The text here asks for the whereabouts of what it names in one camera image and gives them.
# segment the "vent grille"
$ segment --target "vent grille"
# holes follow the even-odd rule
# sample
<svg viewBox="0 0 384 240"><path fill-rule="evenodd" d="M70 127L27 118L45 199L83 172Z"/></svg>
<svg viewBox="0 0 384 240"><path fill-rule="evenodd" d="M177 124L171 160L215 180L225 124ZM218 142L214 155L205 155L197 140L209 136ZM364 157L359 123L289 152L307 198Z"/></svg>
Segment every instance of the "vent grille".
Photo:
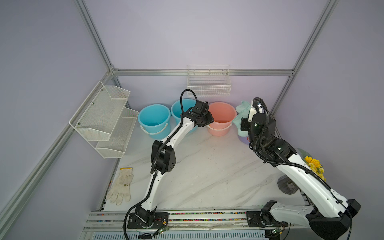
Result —
<svg viewBox="0 0 384 240"><path fill-rule="evenodd" d="M137 240L142 232L129 233L130 240ZM96 232L93 240L114 240L125 239L123 232ZM211 231L170 231L155 236L154 239L204 239L204 240L234 240L234 239L247 239L247 240L264 240L264 230L211 230Z"/></svg>

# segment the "white work glove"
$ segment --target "white work glove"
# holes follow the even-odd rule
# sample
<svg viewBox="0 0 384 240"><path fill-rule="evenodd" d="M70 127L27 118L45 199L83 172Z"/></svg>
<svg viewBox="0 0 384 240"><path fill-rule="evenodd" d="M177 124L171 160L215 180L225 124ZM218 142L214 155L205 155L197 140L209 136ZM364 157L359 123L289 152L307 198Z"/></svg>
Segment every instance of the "white work glove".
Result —
<svg viewBox="0 0 384 240"><path fill-rule="evenodd" d="M129 185L132 182L132 168L120 168L119 177L113 183L112 188L109 190L105 199L111 199L111 203L116 202L116 205L122 203L124 197L126 202L131 199L131 193L129 191Z"/></svg>

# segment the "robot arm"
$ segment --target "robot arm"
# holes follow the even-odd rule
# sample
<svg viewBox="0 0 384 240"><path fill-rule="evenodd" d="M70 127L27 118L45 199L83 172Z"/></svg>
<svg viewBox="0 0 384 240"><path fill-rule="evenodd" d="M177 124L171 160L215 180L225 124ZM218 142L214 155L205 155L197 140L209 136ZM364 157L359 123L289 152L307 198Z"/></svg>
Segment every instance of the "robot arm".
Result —
<svg viewBox="0 0 384 240"><path fill-rule="evenodd" d="M180 96L181 103L181 97L185 91L191 90L186 89L182 92ZM196 125L204 127L214 121L208 109L209 106L207 102L198 101L196 98L194 107L188 109L186 112L184 112L182 108L181 121L171 133L161 141L154 141L151 154L151 182L148 185L146 194L148 198L135 209L136 216L143 221L145 226L150 227L153 223L157 207L156 192L161 180L168 172L172 171L176 164L175 148Z"/></svg>
<svg viewBox="0 0 384 240"><path fill-rule="evenodd" d="M351 226L360 204L338 194L304 163L291 145L276 138L276 121L269 116L262 99L253 99L252 108L260 106L263 112L255 113L251 109L248 119L242 119L241 130L248 131L250 148L264 163L285 173L314 203L313 206L293 206L269 201L260 219L297 223L311 228L325 240L337 239Z"/></svg>

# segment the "metal rail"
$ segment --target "metal rail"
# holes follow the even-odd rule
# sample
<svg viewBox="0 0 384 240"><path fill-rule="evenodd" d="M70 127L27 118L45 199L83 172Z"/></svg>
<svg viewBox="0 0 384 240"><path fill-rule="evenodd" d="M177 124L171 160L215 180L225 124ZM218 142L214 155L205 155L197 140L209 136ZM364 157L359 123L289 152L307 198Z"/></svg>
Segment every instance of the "metal rail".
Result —
<svg viewBox="0 0 384 240"><path fill-rule="evenodd" d="M324 7L319 19L317 20L317 23L312 30L312 33L310 37L307 40L307 43L305 44L303 50L301 51L301 54L299 58L296 61L296 64L293 68L294 73L292 76L289 76L287 81L284 84L283 89L281 90L279 96L276 99L275 104L272 107L271 113L275 114L277 109L280 107L280 104L283 102L284 97L286 96L289 88L292 86L293 81L295 80L297 74L299 73L301 67L303 66L306 58L308 57L309 53L311 52L313 45L315 44L316 40L319 38L319 35L321 31L323 30L325 24L327 23L329 17L331 16L333 10L335 9L337 3L339 0L328 0L328 3Z"/></svg>
<svg viewBox="0 0 384 240"><path fill-rule="evenodd" d="M85 4L84 0L74 0L74 3L76 4L76 7L79 10L79 13L85 23L85 26L87 27L89 34L91 35L92 40L101 55L104 65L107 67L107 69L109 69L109 71L112 71L113 66L111 64L111 61L109 60L107 51L105 50L105 47L101 42L101 38L96 30L95 24L93 23L87 5Z"/></svg>
<svg viewBox="0 0 384 240"><path fill-rule="evenodd" d="M183 212L246 212L246 211L257 211L260 209L247 209L247 210L183 210L183 211L172 211L162 210L163 212L169 213L183 213ZM83 232L119 232L123 226L123 220L125 217L125 211L101 211L91 212L88 216L87 222L83 228ZM201 219L201 218L215 218L215 215L219 215L220 218L227 218L231 214L185 214L185 215L170 215L170 219L182 218L182 219ZM226 221L169 221L168 226L170 231L180 230L245 230L245 229L259 229L258 227L248 227L246 214L235 214L238 215L237 220L226 220ZM294 228L306 228L300 225L292 224ZM276 227L265 227L263 229L275 229ZM156 229L148 228L148 231L155 231Z"/></svg>
<svg viewBox="0 0 384 240"><path fill-rule="evenodd" d="M115 69L115 76L187 76L187 69ZM231 76L291 76L293 69L230 69Z"/></svg>

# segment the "marble surface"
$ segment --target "marble surface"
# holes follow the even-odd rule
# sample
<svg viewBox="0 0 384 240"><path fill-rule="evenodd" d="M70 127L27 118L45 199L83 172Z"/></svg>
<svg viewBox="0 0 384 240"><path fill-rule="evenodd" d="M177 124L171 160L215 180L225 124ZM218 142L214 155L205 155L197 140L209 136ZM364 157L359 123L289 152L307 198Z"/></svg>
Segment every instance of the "marble surface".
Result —
<svg viewBox="0 0 384 240"><path fill-rule="evenodd" d="M127 211L144 198L150 180L153 141L137 122L114 177L115 181L120 168L133 167L131 200L123 200L119 206L107 200L104 211ZM252 209L270 200L304 205L299 191L286 195L278 189L277 179L283 173L264 164L240 142L235 126L222 137L212 136L205 127L200 127L186 135L175 154L177 163L157 192L157 209Z"/></svg>

